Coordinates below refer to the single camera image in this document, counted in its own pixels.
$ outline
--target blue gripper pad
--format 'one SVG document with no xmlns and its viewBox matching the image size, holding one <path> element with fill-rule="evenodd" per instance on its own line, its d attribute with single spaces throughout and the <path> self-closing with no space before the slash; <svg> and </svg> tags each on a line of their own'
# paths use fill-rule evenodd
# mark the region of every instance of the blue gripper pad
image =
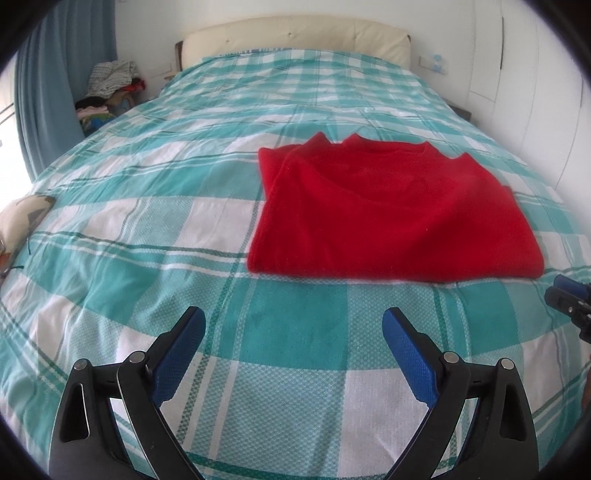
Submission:
<svg viewBox="0 0 591 480">
<path fill-rule="evenodd" d="M 556 278 L 554 279 L 554 286 L 560 290 L 570 293 L 571 295 L 574 295 L 583 301 L 587 301 L 589 299 L 589 292 L 585 284 L 571 280 L 564 275 L 556 275 Z"/>
<path fill-rule="evenodd" d="M 436 373 L 391 309 L 382 318 L 382 332 L 414 397 L 433 408 L 439 397 Z"/>
<path fill-rule="evenodd" d="M 154 388 L 152 402 L 160 408 L 163 402 L 174 397 L 195 352 L 205 335 L 205 314 L 196 309 L 190 320 L 178 334 L 152 376 Z"/>
</svg>

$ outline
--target beige headboard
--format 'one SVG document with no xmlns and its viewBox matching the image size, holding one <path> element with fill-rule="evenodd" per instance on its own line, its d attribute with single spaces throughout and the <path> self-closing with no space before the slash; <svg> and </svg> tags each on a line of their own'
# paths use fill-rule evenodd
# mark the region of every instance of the beige headboard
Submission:
<svg viewBox="0 0 591 480">
<path fill-rule="evenodd" d="M 203 57 L 254 48 L 313 48 L 372 55 L 410 68 L 410 37 L 402 28 L 328 15 L 289 15 L 240 20 L 203 28 L 177 45 L 181 67 Z"/>
</svg>

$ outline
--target plaid bedspread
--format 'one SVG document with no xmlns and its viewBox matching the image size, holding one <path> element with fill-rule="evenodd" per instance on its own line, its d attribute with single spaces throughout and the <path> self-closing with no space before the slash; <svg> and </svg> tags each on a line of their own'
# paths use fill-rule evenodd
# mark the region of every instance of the plaid bedspread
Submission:
<svg viewBox="0 0 591 480">
<path fill-rule="evenodd" d="M 318 131 L 469 152 L 515 192 L 544 276 L 420 284 L 250 274 L 265 201 L 256 152 Z M 590 280 L 587 239 L 536 173 L 397 66 L 314 50 L 206 59 L 58 159 L 33 189 L 57 203 L 0 291 L 0 412 L 42 465 L 73 362 L 121 361 L 189 305 L 204 310 L 206 336 L 162 410 L 209 478 L 387 472 L 426 412 L 382 338 L 391 306 L 442 350 L 515 361 L 542 462 L 580 415 L 589 350 L 543 293 L 557 273 Z M 453 465 L 473 406 L 440 471 Z M 124 409 L 115 411 L 134 464 L 149 472 Z"/>
</svg>

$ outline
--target silver screw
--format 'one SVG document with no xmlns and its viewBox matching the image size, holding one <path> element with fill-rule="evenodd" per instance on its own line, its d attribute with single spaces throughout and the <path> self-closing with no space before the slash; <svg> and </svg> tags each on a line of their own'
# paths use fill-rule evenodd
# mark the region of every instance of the silver screw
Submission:
<svg viewBox="0 0 591 480">
<path fill-rule="evenodd" d="M 456 364 L 460 361 L 460 357 L 458 356 L 458 354 L 456 352 L 445 352 L 443 354 L 443 359 L 448 364 Z"/>
<path fill-rule="evenodd" d="M 133 364 L 138 364 L 140 362 L 143 362 L 144 358 L 146 358 L 145 353 L 140 352 L 138 350 L 137 352 L 134 352 L 129 356 L 129 361 Z"/>
<path fill-rule="evenodd" d="M 503 367 L 505 370 L 513 370 L 515 364 L 510 359 L 504 358 L 501 360 L 501 367 Z"/>
<path fill-rule="evenodd" d="M 80 360 L 76 360 L 74 364 L 74 370 L 84 370 L 88 365 L 88 361 L 85 358 L 81 358 Z"/>
</svg>

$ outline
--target blue curtain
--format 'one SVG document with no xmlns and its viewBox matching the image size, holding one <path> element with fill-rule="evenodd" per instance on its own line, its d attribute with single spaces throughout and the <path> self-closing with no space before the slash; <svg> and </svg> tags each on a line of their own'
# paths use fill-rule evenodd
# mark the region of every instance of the blue curtain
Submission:
<svg viewBox="0 0 591 480">
<path fill-rule="evenodd" d="M 115 0 L 61 0 L 20 48 L 15 110 L 31 180 L 84 139 L 74 103 L 93 66 L 112 60 Z"/>
</svg>

